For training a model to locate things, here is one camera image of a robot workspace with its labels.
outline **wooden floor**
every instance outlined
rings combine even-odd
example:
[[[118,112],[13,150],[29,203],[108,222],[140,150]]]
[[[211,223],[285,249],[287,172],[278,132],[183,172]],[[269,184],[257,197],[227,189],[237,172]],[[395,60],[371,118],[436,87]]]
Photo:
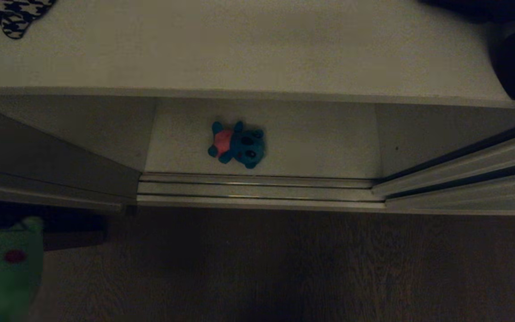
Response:
[[[515,322],[515,218],[157,210],[46,254],[30,321]]]

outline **black and white fabric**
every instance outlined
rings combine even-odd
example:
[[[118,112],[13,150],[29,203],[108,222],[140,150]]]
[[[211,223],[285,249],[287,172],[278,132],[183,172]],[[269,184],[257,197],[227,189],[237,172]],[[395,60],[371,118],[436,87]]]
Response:
[[[0,26],[12,39],[21,39],[31,22],[49,11],[56,0],[0,0]]]

